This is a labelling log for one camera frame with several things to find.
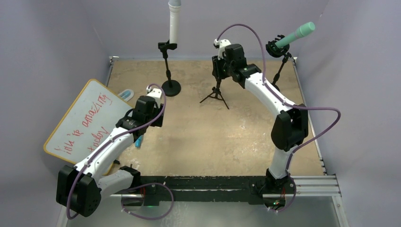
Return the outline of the black tripod mic stand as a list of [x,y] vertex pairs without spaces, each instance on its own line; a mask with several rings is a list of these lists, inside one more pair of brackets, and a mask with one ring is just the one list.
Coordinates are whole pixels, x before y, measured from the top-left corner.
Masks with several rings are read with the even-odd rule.
[[223,101],[223,103],[225,104],[226,108],[229,110],[229,107],[225,101],[225,99],[222,96],[221,90],[220,90],[220,85],[221,85],[221,79],[216,79],[216,86],[212,88],[212,92],[207,95],[204,99],[202,99],[200,101],[200,103],[204,102],[206,99],[211,98],[211,99],[215,99],[218,101]]

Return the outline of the blue microphone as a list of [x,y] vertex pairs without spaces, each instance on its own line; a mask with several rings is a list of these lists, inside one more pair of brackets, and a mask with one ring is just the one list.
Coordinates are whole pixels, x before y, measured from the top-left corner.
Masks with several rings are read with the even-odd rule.
[[136,148],[141,148],[142,142],[143,142],[143,138],[144,136],[141,135],[137,138],[137,140],[135,141],[135,147]]

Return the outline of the white microphone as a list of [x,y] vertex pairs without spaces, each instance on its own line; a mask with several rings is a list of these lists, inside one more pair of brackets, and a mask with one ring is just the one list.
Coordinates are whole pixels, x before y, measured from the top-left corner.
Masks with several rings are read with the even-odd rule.
[[181,11],[181,0],[169,0],[168,2],[170,19],[169,19],[169,43],[177,44],[179,31],[179,15]]

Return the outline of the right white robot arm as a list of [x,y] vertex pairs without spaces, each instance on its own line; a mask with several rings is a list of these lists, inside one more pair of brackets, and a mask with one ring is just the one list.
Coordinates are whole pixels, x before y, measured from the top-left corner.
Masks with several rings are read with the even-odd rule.
[[266,188],[278,192],[289,181],[288,163],[291,153],[308,136],[307,111],[303,105],[296,106],[271,83],[263,80],[262,71],[255,64],[247,64],[243,47],[231,44],[227,39],[215,40],[218,54],[213,56],[212,75],[218,83],[226,78],[248,90],[267,107],[275,117],[271,140],[275,145],[272,164],[266,171]]

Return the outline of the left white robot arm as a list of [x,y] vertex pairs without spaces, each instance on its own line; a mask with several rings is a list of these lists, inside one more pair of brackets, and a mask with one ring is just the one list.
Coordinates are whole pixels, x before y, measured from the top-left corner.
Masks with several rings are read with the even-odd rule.
[[161,127],[166,108],[162,91],[148,93],[137,99],[135,107],[118,120],[109,136],[84,160],[74,166],[64,166],[58,173],[56,201],[66,208],[67,219],[94,213],[101,199],[115,192],[140,190],[139,172],[123,166],[116,173],[103,177],[112,162],[148,127]]

